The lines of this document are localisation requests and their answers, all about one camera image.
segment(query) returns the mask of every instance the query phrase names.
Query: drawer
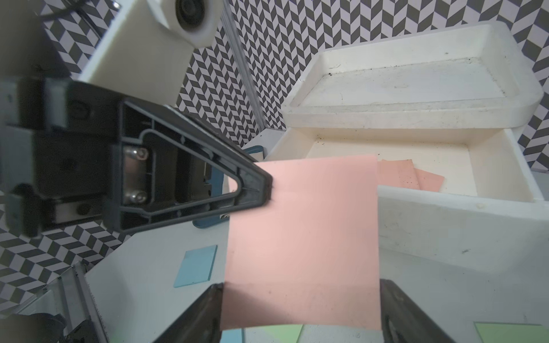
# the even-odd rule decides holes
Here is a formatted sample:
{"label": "drawer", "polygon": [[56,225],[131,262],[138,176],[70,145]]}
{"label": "drawer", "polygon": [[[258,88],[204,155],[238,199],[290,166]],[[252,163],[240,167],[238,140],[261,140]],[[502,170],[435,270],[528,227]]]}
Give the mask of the drawer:
{"label": "drawer", "polygon": [[360,154],[445,177],[439,193],[378,187],[381,248],[486,272],[549,249],[549,203],[510,129],[292,127],[266,160]]}

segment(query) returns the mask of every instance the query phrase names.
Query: black cable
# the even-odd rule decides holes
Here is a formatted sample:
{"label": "black cable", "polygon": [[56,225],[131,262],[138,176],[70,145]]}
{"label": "black cable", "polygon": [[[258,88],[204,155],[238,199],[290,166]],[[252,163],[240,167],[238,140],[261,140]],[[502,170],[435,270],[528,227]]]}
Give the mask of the black cable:
{"label": "black cable", "polygon": [[[63,2],[66,8],[69,8],[72,4],[74,4],[74,2],[72,1],[73,0],[61,0],[61,2]],[[93,22],[92,18],[90,18],[89,15],[81,7],[77,8],[75,12],[80,16],[80,18],[82,18],[84,23],[88,24],[89,28],[92,30],[93,33],[96,34],[97,38],[101,40],[101,38],[103,38],[103,33],[99,30],[97,25]]]}
{"label": "black cable", "polygon": [[86,3],[86,1],[88,0],[76,0],[74,3],[64,9],[61,9],[54,13],[39,15],[38,17],[42,21],[52,21],[55,19],[59,19],[81,8]]}

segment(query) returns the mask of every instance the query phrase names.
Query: pink paper in tray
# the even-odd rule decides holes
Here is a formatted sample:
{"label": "pink paper in tray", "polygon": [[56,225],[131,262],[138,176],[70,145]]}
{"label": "pink paper in tray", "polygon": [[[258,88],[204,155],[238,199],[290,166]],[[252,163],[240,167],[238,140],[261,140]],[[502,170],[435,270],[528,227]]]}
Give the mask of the pink paper in tray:
{"label": "pink paper in tray", "polygon": [[380,329],[377,160],[260,162],[266,206],[231,214],[221,329]]}

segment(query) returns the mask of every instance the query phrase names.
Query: white plastic tray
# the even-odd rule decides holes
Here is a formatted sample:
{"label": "white plastic tray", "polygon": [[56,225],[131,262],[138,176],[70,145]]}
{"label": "white plastic tray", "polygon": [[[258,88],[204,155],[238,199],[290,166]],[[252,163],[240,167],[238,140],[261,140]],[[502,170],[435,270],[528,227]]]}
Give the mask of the white plastic tray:
{"label": "white plastic tray", "polygon": [[543,95],[504,23],[318,53],[282,104],[289,127],[505,128]]}
{"label": "white plastic tray", "polygon": [[508,128],[292,127],[266,160],[360,154],[445,177],[440,193],[378,187],[381,248],[489,273],[549,249],[549,202]]}

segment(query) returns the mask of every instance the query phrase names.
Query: white table surface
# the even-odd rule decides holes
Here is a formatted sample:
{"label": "white table surface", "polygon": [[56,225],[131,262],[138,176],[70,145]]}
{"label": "white table surface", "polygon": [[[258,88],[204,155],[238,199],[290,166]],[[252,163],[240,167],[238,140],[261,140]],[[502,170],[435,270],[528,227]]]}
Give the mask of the white table surface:
{"label": "white table surface", "polygon": [[[267,130],[247,146],[272,149],[282,132]],[[228,223],[208,229],[190,222],[135,234],[86,274],[112,343],[151,342],[210,284],[223,282]],[[173,288],[185,251],[217,244],[209,282]],[[535,250],[506,273],[490,275],[380,251],[380,274],[392,279],[458,343],[480,343],[474,321],[549,327],[549,251]],[[247,343],[273,342],[247,329]],[[306,325],[300,343],[382,342],[376,331]]]}

